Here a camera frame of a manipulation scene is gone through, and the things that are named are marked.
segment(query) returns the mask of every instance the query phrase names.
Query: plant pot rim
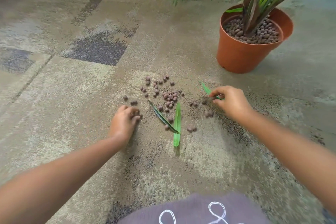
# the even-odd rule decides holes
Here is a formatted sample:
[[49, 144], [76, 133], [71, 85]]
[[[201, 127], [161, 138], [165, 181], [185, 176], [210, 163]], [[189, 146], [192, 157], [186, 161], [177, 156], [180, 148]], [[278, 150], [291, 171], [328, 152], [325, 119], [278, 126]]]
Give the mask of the plant pot rim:
[[[238, 4], [238, 5], [234, 5], [234, 6], [232, 6], [232, 7], [240, 7], [240, 6], [243, 6], [242, 4]], [[288, 16], [288, 14], [286, 14], [284, 11], [282, 11], [282, 10], [280, 10], [282, 13], [284, 13], [288, 18], [289, 18], [289, 16]], [[282, 28], [275, 22], [275, 21], [273, 21], [272, 19], [271, 19], [271, 22], [279, 29], [279, 33], [280, 33], [280, 35], [282, 36], [282, 40], [281, 41], [278, 41], [278, 42], [275, 42], [275, 43], [270, 43], [270, 44], [248, 44], [248, 43], [244, 43], [244, 42], [241, 42], [241, 41], [238, 41], [237, 39], [235, 39], [235, 38], [233, 38], [232, 36], [230, 36], [228, 33], [226, 33], [226, 31], [223, 29], [223, 25], [222, 25], [222, 18], [223, 18], [223, 16], [224, 16], [224, 14], [225, 14], [225, 12], [222, 14], [222, 16], [220, 17], [220, 19], [219, 19], [219, 25], [220, 25], [220, 29], [221, 29], [221, 31], [223, 31], [229, 38], [232, 38], [233, 40], [235, 40], [235, 41], [237, 41], [237, 42], [239, 42], [240, 44], [246, 44], [246, 45], [252, 45], [252, 46], [270, 46], [270, 45], [272, 45], [272, 44], [279, 44], [279, 43], [282, 43], [283, 41], [285, 41], [287, 38], [284, 38], [284, 33], [283, 33], [283, 31], [282, 31]], [[242, 12], [234, 12], [234, 14], [231, 16], [231, 17], [229, 17], [229, 18], [227, 18], [224, 22], [227, 22], [227, 21], [229, 21], [229, 20], [231, 20], [232, 19], [232, 17], [234, 17], [234, 16], [238, 16], [238, 15], [241, 15], [242, 14]]]

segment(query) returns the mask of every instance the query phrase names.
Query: hand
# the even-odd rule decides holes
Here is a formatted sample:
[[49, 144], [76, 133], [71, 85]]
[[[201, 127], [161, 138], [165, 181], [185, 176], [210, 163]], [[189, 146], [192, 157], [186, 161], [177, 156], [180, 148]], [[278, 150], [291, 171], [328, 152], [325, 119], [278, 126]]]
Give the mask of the hand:
[[132, 136], [134, 127], [140, 119], [139, 109], [122, 105], [114, 115], [108, 137], [113, 137], [120, 143], [120, 147], [127, 145]]
[[237, 122], [240, 122], [248, 112], [253, 110], [241, 89], [232, 86], [217, 87], [209, 94], [209, 97], [220, 94], [223, 94], [221, 98], [225, 99], [215, 99], [213, 102], [222, 108], [227, 116]]

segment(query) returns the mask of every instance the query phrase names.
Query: orange plastic pot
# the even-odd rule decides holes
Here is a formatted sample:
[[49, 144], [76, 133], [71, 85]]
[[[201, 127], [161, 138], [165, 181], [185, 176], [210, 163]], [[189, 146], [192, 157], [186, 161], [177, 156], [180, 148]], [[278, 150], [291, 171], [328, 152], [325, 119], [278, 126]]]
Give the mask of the orange plastic pot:
[[[229, 9], [242, 7], [235, 5]], [[279, 42], [273, 44], [246, 44], [229, 36], [223, 25], [239, 16], [241, 12], [224, 13], [220, 19], [217, 61], [221, 67], [232, 73], [251, 72], [272, 50], [278, 47], [293, 32], [293, 22], [283, 11], [275, 8], [270, 13], [270, 20], [279, 32]]]

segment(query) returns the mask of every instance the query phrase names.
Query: gray shirt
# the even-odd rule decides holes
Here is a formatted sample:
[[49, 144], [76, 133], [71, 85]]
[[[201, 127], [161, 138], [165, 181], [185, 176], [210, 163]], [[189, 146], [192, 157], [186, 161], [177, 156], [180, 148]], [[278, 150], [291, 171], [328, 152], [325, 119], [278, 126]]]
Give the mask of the gray shirt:
[[118, 224], [270, 224], [260, 207], [245, 195], [192, 194], [186, 199], [146, 207], [131, 213]]

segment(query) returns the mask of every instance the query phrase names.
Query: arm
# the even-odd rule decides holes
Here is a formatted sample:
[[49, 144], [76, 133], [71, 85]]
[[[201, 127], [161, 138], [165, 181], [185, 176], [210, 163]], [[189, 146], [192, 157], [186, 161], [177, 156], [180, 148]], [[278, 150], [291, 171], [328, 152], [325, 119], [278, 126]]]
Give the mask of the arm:
[[0, 223], [45, 223], [129, 141], [137, 108], [122, 106], [109, 138], [20, 174], [0, 188]]
[[336, 155], [254, 111], [244, 93], [231, 86], [216, 88], [209, 96], [226, 114], [253, 133], [293, 175], [336, 215]]

